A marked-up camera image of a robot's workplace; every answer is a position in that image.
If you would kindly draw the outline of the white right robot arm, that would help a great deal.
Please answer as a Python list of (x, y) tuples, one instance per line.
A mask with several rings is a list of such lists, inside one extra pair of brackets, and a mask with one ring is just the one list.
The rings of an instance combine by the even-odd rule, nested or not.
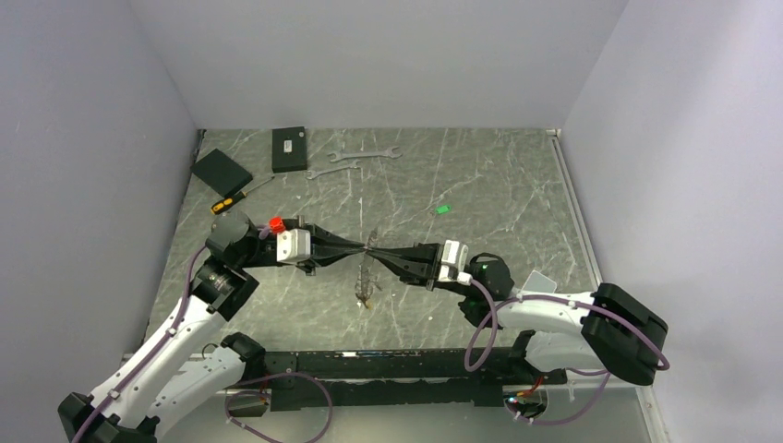
[(521, 333), (508, 361), (521, 383), (573, 370), (650, 386), (657, 372), (671, 367), (663, 352), (667, 323), (616, 284), (603, 282), (581, 293), (556, 293), (552, 282), (544, 291), (519, 287), (502, 257), (470, 257), (467, 246), (453, 240), (366, 251), (405, 284), (463, 297), (459, 308), (476, 329), (465, 348), (469, 372), (488, 359), (503, 329)]

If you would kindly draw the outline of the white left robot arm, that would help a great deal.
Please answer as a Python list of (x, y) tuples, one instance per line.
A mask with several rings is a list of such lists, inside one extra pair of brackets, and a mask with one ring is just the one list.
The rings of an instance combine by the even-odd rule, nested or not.
[(365, 247), (302, 219), (259, 225), (229, 211), (214, 219), (203, 248), (208, 256), (200, 266), (189, 264), (182, 295), (151, 337), (90, 393), (73, 392), (60, 403), (69, 441), (156, 442), (219, 389), (258, 385), (266, 351), (240, 332), (200, 364), (187, 365), (258, 288), (249, 270), (293, 265), (310, 274)]

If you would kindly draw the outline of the small silver wrench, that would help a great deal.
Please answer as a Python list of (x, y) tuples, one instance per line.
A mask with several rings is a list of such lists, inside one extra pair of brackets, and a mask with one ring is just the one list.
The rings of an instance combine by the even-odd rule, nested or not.
[(307, 180), (315, 180), (323, 175), (327, 174), (335, 174), (340, 171), (346, 171), (346, 170), (353, 170), (353, 169), (360, 169), (361, 166), (359, 162), (351, 162), (347, 164), (332, 166), (331, 168), (327, 168), (320, 171), (307, 171), (306, 173), (306, 179)]

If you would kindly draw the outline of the yellow black screwdriver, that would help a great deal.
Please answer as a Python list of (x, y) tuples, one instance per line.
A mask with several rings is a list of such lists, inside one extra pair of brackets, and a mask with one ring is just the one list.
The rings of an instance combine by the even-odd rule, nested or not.
[(232, 207), (234, 207), (238, 202), (242, 201), (247, 197), (248, 194), (255, 191), (256, 189), (268, 184), (270, 181), (272, 181), (275, 178), (274, 175), (271, 175), (270, 177), (264, 179), (263, 181), (259, 182), (256, 185), (253, 185), (247, 190), (241, 190), (237, 193), (233, 194), (230, 197), (223, 198), (221, 200), (218, 200), (211, 206), (211, 214), (212, 215), (220, 215), (222, 213), (225, 213)]

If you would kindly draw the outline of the large silver wrench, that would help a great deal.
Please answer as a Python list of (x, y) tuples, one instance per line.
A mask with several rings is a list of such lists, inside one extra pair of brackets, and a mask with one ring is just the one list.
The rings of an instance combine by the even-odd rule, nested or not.
[(374, 151), (359, 151), (359, 152), (334, 151), (329, 153), (329, 156), (330, 156), (330, 162), (342, 162), (348, 160), (360, 160), (360, 159), (367, 159), (367, 158), (398, 159), (402, 157), (403, 154), (398, 150), (397, 146), (392, 146), (385, 150), (374, 150)]

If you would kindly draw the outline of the flat black box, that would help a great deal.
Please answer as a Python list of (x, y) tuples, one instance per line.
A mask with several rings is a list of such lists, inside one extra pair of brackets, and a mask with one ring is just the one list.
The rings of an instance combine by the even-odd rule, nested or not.
[(253, 179), (250, 171), (221, 150), (213, 150), (196, 161), (191, 173), (223, 198), (236, 194)]

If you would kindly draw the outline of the white square device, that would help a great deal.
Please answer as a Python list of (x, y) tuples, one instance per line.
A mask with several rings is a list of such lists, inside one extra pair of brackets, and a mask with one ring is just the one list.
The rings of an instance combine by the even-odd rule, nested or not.
[(526, 278), (520, 294), (552, 294), (557, 292), (558, 284), (538, 270), (533, 270)]

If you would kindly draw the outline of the black network switch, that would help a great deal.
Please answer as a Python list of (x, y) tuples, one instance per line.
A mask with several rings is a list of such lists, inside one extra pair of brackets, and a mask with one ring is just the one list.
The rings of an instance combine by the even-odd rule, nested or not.
[(307, 134), (303, 126), (271, 131), (271, 169), (274, 174), (307, 169)]

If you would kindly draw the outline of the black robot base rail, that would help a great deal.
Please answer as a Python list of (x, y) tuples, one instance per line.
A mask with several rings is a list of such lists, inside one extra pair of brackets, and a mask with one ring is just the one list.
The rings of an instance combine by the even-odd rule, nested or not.
[(513, 387), (563, 385), (564, 370), (541, 375), (511, 347), (493, 349), (475, 372), (464, 368), (464, 350), (268, 352), (247, 369), (235, 390), (264, 390), (274, 412), (309, 407), (468, 403), (501, 407)]

